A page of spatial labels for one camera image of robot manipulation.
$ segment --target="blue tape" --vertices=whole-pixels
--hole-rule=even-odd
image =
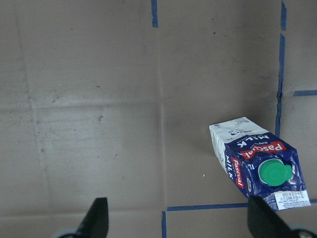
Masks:
[[[158,2],[157,0],[151,0],[152,3],[152,26],[158,28]]]
[[[293,96],[312,96],[317,95],[317,90],[295,91]]]
[[[287,15],[287,8],[282,1],[282,9],[281,9],[281,28],[283,31],[286,30],[286,15]]]
[[[277,113],[275,118],[275,135],[279,137],[281,131],[283,80],[284,80],[284,61],[285,61],[285,37],[280,34],[279,40],[279,74],[277,90]]]
[[[162,212],[162,238],[166,237],[166,213]]]
[[[239,207],[248,207],[248,204],[247,203],[228,203],[228,204],[214,204],[214,205],[168,207],[167,212],[188,211],[188,210],[207,210],[207,209],[220,209],[220,208],[239,208]]]

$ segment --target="round green lid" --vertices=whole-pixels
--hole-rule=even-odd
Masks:
[[[264,161],[259,167],[260,179],[270,186],[280,186],[292,178],[292,167],[278,159]]]

